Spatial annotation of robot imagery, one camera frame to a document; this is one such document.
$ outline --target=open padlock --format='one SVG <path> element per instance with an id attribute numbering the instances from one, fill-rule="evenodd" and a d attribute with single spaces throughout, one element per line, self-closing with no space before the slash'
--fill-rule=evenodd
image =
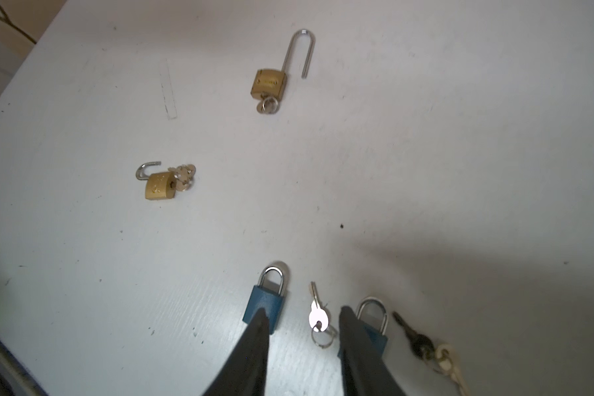
<path id="1" fill-rule="evenodd" d="M 288 51 L 286 51 L 282 70 L 259 69 L 255 74 L 253 87 L 251 88 L 251 96 L 260 101 L 257 107 L 259 113 L 275 114 L 277 113 L 277 110 L 279 110 L 279 102 L 284 96 L 284 88 L 286 87 L 286 68 L 288 67 L 288 61 L 291 58 L 291 53 L 293 52 L 293 44 L 295 39 L 299 36 L 310 37 L 310 45 L 308 47 L 306 61 L 303 64 L 301 78 L 305 79 L 308 75 L 312 51 L 315 48 L 315 36 L 307 29 L 299 29 L 297 32 L 295 32 L 295 34 L 293 34 L 293 38 L 291 39 L 290 44 L 288 44 Z"/>
<path id="2" fill-rule="evenodd" d="M 185 191 L 189 188 L 196 173 L 196 167 L 189 164 L 177 168 L 168 168 L 167 172 L 145 175 L 146 167 L 160 164 L 160 161 L 146 162 L 136 171 L 137 179 L 148 181 L 145 185 L 145 198 L 147 200 L 169 200 L 173 198 L 176 191 Z"/>
<path id="3" fill-rule="evenodd" d="M 264 280 L 269 271 L 277 271 L 279 273 L 279 290 L 277 293 L 264 287 Z M 277 319 L 284 305 L 284 288 L 285 283 L 282 270 L 272 264 L 264 268 L 258 284 L 251 291 L 251 297 L 249 297 L 249 303 L 246 305 L 245 315 L 242 321 L 248 324 L 253 319 L 255 313 L 260 308 L 264 308 L 266 316 L 269 318 L 269 334 L 273 334 Z"/>

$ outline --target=key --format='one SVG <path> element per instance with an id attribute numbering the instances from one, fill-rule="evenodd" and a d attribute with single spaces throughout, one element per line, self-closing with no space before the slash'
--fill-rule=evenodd
<path id="1" fill-rule="evenodd" d="M 451 345 L 438 345 L 436 348 L 436 361 L 444 375 L 451 378 L 451 381 L 458 385 L 461 396 L 471 396 L 471 391 L 464 381 L 464 376 L 462 376 L 462 371 L 460 370 L 460 360 Z"/>
<path id="2" fill-rule="evenodd" d="M 328 318 L 328 314 L 321 307 L 321 300 L 319 300 L 319 294 L 317 293 L 317 286 L 315 285 L 315 282 L 310 282 L 310 294 L 314 299 L 312 304 L 310 304 L 311 311 L 310 315 L 308 316 L 310 328 L 316 333 L 319 331 L 325 331 L 325 329 L 328 328 L 330 319 Z"/>
<path id="3" fill-rule="evenodd" d="M 424 334 L 418 334 L 418 332 L 412 329 L 397 312 L 392 313 L 392 316 L 396 323 L 405 330 L 405 336 L 409 340 L 409 346 L 412 348 L 412 353 L 420 360 L 432 360 L 435 356 L 436 349 L 433 346 L 431 338 Z"/>

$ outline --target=brass padlock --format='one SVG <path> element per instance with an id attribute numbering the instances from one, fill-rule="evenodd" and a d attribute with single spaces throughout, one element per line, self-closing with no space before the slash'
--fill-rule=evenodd
<path id="1" fill-rule="evenodd" d="M 312 51 L 315 48 L 315 36 L 309 30 L 301 29 L 293 34 L 293 38 L 288 45 L 288 51 L 286 51 L 282 70 L 259 69 L 257 71 L 253 80 L 253 87 L 251 88 L 251 96 L 261 101 L 258 104 L 258 112 L 262 114 L 275 114 L 279 110 L 279 101 L 282 100 L 284 88 L 286 87 L 288 59 L 291 57 L 295 39 L 301 35 L 310 37 L 310 46 L 308 47 L 308 54 L 306 55 L 306 62 L 303 65 L 301 78 L 305 79 L 308 75 L 310 58 L 312 58 Z"/>
<path id="2" fill-rule="evenodd" d="M 136 171 L 137 179 L 148 181 L 145 185 L 145 198 L 148 200 L 169 200 L 173 198 L 177 189 L 183 191 L 189 187 L 191 178 L 196 172 L 196 167 L 193 165 L 181 165 L 178 168 L 169 168 L 167 172 L 145 175 L 144 170 L 146 167 L 160 164 L 160 161 L 146 162 Z"/>

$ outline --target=white tabletop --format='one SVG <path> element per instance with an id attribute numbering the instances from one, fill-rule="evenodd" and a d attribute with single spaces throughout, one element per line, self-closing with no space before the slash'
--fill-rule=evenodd
<path id="1" fill-rule="evenodd" d="M 147 201 L 155 160 L 193 188 Z M 311 280 L 473 395 L 594 395 L 594 1 L 70 0 L 0 97 L 0 339 L 51 395 L 200 395 L 274 260 L 269 395 L 342 393 Z M 457 394 L 387 335 L 409 395 Z"/>

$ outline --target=padlock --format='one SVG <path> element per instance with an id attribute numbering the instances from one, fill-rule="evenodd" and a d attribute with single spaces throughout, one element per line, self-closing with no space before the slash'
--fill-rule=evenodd
<path id="1" fill-rule="evenodd" d="M 193 165 L 181 165 L 178 168 L 169 168 L 167 172 L 152 173 L 145 175 L 145 168 L 153 165 L 160 165 L 160 161 L 146 162 L 136 171 L 139 180 L 147 180 L 145 185 L 145 198 L 148 200 L 168 200 L 174 197 L 176 190 L 187 189 L 196 172 Z"/>
<path id="2" fill-rule="evenodd" d="M 385 337 L 385 329 L 387 328 L 388 321 L 387 310 L 385 309 L 385 305 L 383 305 L 382 301 L 380 301 L 378 298 L 365 297 L 360 303 L 358 303 L 358 307 L 356 308 L 356 318 L 358 320 L 361 321 L 361 314 L 363 313 L 363 308 L 365 308 L 365 305 L 368 304 L 376 304 L 382 310 L 382 322 L 380 322 L 380 329 L 377 330 L 371 325 L 362 321 L 363 328 L 365 329 L 367 336 L 372 342 L 372 345 L 379 353 L 379 355 L 382 356 L 383 352 L 385 352 L 385 346 L 387 346 L 387 337 Z M 337 356 L 339 358 L 341 357 L 341 350 L 339 350 Z"/>
<path id="3" fill-rule="evenodd" d="M 269 271 L 277 271 L 279 273 L 278 293 L 264 287 L 264 280 Z M 264 268 L 258 284 L 251 291 L 251 297 L 249 297 L 249 303 L 246 305 L 245 315 L 242 321 L 248 324 L 253 319 L 255 313 L 260 308 L 264 308 L 266 316 L 269 318 L 269 334 L 273 334 L 279 314 L 282 312 L 282 305 L 284 304 L 284 288 L 284 273 L 282 273 L 282 270 L 272 264 Z"/>
<path id="4" fill-rule="evenodd" d="M 253 87 L 251 88 L 251 96 L 261 101 L 258 105 L 258 111 L 260 113 L 275 114 L 279 109 L 279 101 L 284 96 L 284 88 L 287 80 L 286 67 L 293 51 L 293 43 L 297 37 L 303 34 L 310 37 L 310 46 L 308 47 L 308 54 L 306 55 L 306 62 L 303 65 L 301 78 L 305 79 L 308 75 L 310 58 L 312 58 L 312 51 L 315 48 L 315 36 L 307 29 L 300 29 L 293 34 L 293 38 L 288 45 L 282 70 L 259 69 L 255 75 Z"/>

